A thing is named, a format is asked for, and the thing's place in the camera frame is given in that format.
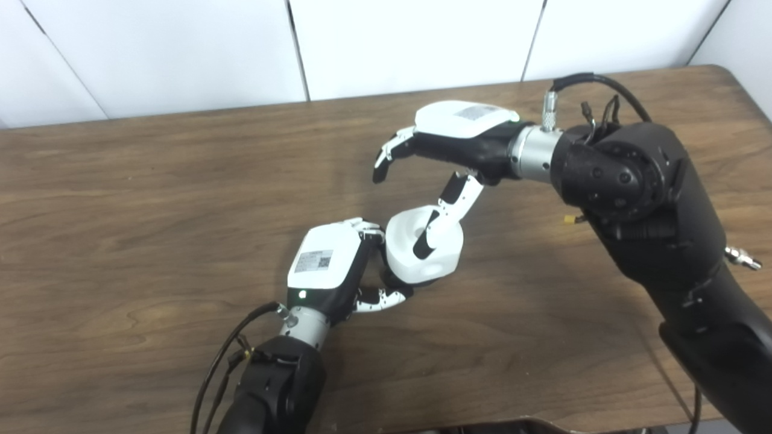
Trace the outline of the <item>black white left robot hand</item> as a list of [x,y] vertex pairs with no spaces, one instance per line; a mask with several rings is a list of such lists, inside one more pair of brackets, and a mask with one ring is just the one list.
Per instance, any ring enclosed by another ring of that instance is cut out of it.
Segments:
[[386,258],[385,231],[361,218],[315,226],[307,231],[287,274],[287,307],[323,314],[331,326],[353,313],[377,312],[413,297],[405,283],[361,283],[370,256]]

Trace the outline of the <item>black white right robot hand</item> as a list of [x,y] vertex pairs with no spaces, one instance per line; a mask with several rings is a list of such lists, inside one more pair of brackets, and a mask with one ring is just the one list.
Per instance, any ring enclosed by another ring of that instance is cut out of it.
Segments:
[[378,152],[372,180],[386,179],[392,162],[421,156],[466,168],[451,176],[413,244],[413,253],[426,259],[447,232],[460,223],[483,187],[514,179],[510,143],[532,126],[513,111],[480,102],[440,101],[417,110],[414,125],[394,133]]

